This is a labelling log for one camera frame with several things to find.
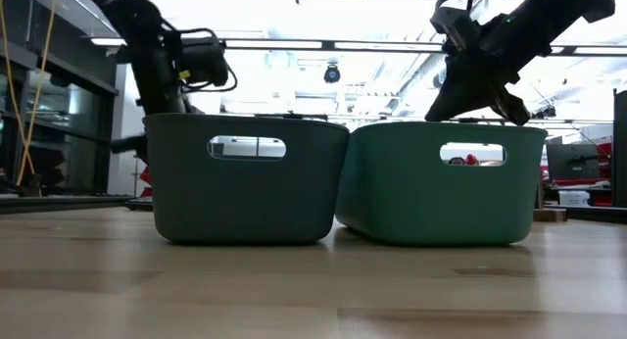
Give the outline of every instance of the computer monitor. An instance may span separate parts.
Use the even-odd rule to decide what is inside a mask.
[[[551,180],[601,178],[594,144],[547,144]]]

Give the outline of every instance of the bin handle hole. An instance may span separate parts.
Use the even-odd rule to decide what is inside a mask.
[[[279,162],[287,149],[278,138],[216,136],[207,143],[207,152],[218,160]]]
[[[440,148],[442,163],[454,167],[501,167],[506,158],[506,149],[499,144],[449,142]]]

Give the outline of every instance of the table surface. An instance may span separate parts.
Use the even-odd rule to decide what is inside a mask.
[[[627,338],[627,226],[519,245],[170,245],[125,209],[0,216],[2,339]]]

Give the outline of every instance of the red object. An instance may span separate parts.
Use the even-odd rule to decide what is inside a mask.
[[[150,170],[148,169],[148,167],[146,167],[146,169],[144,169],[144,171],[139,175],[139,178],[142,181],[148,183],[149,186],[153,184],[153,180],[152,178],[150,178]],[[144,192],[141,193],[142,197],[151,197],[152,195],[153,195],[152,187],[144,188]]]
[[[602,143],[597,146],[599,152],[599,171],[601,177],[611,178],[611,143]]]
[[[479,160],[474,155],[468,154],[466,157],[466,164],[470,166],[477,166],[479,165]]]
[[[542,180],[543,181],[549,181],[549,167],[541,166],[540,167],[540,174],[542,175]]]

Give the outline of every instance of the storage bin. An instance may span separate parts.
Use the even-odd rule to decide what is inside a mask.
[[[300,244],[329,232],[350,137],[346,127],[187,114],[144,121],[155,223],[163,237],[179,243]],[[210,142],[219,136],[277,139],[285,155],[275,161],[210,154]]]
[[[590,207],[590,193],[586,191],[559,191],[558,194],[563,207]]]
[[[488,246],[525,238],[532,225],[547,133],[530,127],[394,122],[357,129],[340,181],[340,222],[398,245]],[[498,144],[500,166],[452,166],[447,143]]]

